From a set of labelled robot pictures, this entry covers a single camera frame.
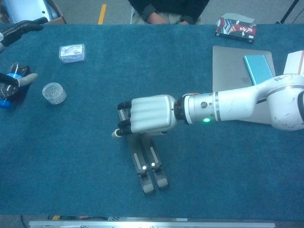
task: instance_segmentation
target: laptop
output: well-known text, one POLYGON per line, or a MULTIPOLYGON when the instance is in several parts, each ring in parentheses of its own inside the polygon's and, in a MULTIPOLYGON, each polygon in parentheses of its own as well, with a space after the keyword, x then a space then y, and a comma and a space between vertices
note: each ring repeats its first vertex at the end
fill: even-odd
MULTIPOLYGON (((253 86, 244 55, 264 55, 270 71, 274 76, 276 75, 272 55, 269 51, 214 46, 212 55, 213 92, 253 86)), ((256 104, 252 117, 242 121, 270 124, 267 103, 256 104)))

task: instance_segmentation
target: table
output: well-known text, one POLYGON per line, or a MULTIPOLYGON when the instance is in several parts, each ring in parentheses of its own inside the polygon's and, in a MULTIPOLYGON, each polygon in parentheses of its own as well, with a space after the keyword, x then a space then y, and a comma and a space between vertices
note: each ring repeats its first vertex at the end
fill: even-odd
POLYGON ((304 131, 239 121, 185 125, 154 138, 170 187, 144 195, 116 105, 132 98, 208 92, 212 46, 269 50, 277 75, 304 48, 304 25, 258 25, 253 44, 215 26, 48 25, 0 55, 39 78, 25 101, 0 110, 0 214, 217 219, 304 219, 304 131), (83 43, 86 61, 62 64, 59 47, 83 43), (60 83, 67 99, 42 96, 60 83))

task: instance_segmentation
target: clear plastic cup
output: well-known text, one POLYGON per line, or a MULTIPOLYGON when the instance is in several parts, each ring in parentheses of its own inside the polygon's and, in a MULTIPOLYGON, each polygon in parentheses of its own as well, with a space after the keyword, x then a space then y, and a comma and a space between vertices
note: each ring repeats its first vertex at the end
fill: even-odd
POLYGON ((42 95, 53 105, 63 102, 67 94, 60 84, 52 82, 42 89, 42 95))

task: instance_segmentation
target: smartphone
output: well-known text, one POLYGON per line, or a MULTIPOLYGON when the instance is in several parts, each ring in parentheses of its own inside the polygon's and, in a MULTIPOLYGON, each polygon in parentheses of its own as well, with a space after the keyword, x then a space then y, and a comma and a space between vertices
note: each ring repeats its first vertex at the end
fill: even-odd
POLYGON ((274 77, 264 55, 245 55, 244 60, 254 85, 274 77))

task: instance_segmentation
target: green indicator light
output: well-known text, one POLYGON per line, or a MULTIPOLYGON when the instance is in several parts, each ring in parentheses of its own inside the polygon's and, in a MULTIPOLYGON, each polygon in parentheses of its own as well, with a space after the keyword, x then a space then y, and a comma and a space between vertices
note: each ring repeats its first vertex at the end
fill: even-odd
POLYGON ((208 122, 210 122, 211 120, 209 119, 209 118, 205 118, 205 119, 203 119, 203 122, 205 122, 205 123, 208 123, 208 122))

